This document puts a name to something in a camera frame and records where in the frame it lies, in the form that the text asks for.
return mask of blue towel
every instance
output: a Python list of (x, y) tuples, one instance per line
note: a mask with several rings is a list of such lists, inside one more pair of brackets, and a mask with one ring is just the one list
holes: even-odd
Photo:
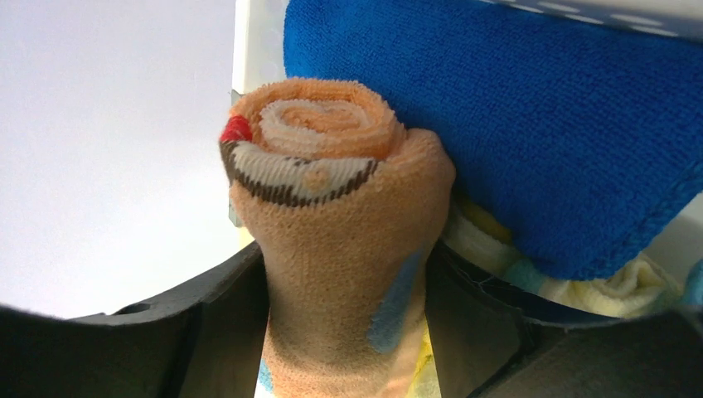
[(703, 190), (703, 46), (470, 0), (291, 0), (288, 76), (359, 80), (557, 279), (608, 278)]

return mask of white background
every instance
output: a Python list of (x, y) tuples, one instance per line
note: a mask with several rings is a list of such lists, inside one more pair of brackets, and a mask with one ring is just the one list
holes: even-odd
[(0, 303), (108, 312), (242, 245), (233, 0), (0, 0)]

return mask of peach towel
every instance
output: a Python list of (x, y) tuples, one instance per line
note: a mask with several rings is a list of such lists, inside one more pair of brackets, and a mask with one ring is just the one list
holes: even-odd
[(235, 104), (220, 147), (266, 263), (259, 382), (278, 398), (405, 396), (455, 175), (437, 136), (356, 82), (290, 79)]

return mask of red patch on towel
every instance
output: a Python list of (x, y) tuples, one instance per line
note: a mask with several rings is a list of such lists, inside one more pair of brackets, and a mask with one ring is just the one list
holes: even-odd
[(232, 116), (225, 126), (225, 131), (220, 136), (220, 142), (226, 141), (251, 141), (249, 121), (241, 115)]

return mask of light blue patch on towel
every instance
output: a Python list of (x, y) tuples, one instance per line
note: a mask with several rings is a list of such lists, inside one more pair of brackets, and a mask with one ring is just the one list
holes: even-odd
[(259, 376), (257, 377), (257, 380), (259, 381), (259, 384), (264, 387), (266, 392), (274, 392), (274, 380), (271, 378), (271, 371), (269, 370), (269, 367), (266, 366), (266, 362), (264, 362), (263, 359), (259, 364)]
[(507, 269), (503, 278), (510, 284), (532, 294), (538, 294), (546, 277), (529, 260), (520, 260)]
[(688, 274), (681, 302), (688, 305), (703, 305), (703, 260), (694, 265)]
[(422, 250), (419, 250), (403, 262), (393, 284), (371, 318), (371, 328), (366, 337), (373, 349), (380, 354), (392, 352), (400, 344), (405, 312), (410, 305), (410, 296), (422, 257)]

